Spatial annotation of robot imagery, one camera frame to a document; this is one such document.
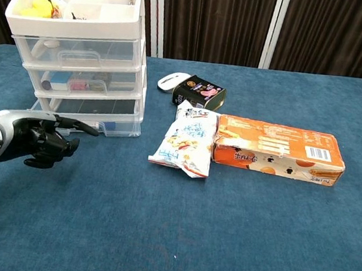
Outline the black and silver left hand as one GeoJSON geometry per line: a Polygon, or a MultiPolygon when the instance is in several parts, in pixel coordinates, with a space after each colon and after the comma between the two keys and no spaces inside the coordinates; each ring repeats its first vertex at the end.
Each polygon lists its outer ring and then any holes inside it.
{"type": "Polygon", "coordinates": [[[76,129],[92,136],[99,133],[77,119],[39,110],[1,110],[0,162],[29,156],[23,162],[34,168],[52,168],[55,162],[70,157],[79,139],[67,140],[57,129],[76,129]]]}

